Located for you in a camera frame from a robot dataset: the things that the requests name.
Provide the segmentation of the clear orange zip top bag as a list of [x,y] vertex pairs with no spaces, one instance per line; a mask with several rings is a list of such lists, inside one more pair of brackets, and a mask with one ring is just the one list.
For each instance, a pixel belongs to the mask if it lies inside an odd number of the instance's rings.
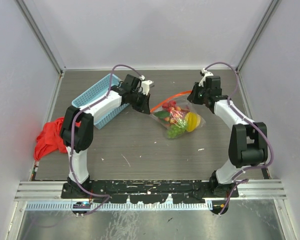
[[165,127],[167,139],[177,139],[202,128],[206,123],[187,100],[190,93],[188,90],[172,95],[150,110],[150,116]]

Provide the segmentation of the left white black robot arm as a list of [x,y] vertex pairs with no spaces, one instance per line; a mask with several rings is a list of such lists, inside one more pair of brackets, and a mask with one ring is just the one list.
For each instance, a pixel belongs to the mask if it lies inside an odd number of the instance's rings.
[[150,89],[154,82],[144,76],[128,74],[118,85],[110,85],[106,93],[81,107],[67,108],[60,130],[60,137],[66,147],[69,161],[67,182],[63,185],[63,199],[101,198],[92,193],[92,183],[87,167],[88,148],[94,139],[95,122],[106,114],[129,104],[142,114],[150,114]]

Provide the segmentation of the yellow mango slice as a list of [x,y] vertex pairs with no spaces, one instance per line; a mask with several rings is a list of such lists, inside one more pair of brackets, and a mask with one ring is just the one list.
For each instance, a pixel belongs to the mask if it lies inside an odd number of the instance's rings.
[[195,112],[188,112],[185,115],[186,131],[192,132],[201,124],[201,116]]

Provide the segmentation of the green grape bunch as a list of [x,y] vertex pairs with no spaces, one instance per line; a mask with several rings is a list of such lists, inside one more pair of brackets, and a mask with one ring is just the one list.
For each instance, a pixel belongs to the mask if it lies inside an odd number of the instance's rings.
[[166,130],[166,136],[168,139],[175,139],[185,133],[186,129],[179,125],[173,124]]

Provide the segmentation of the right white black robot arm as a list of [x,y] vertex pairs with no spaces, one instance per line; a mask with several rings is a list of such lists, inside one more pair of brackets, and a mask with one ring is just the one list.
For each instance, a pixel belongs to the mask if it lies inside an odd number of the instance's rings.
[[204,76],[200,82],[195,82],[187,100],[205,105],[231,130],[228,160],[211,174],[207,183],[195,183],[191,193],[196,199],[205,194],[221,197],[239,184],[238,177],[245,171],[268,160],[267,126],[246,117],[227,95],[222,94],[219,76]]

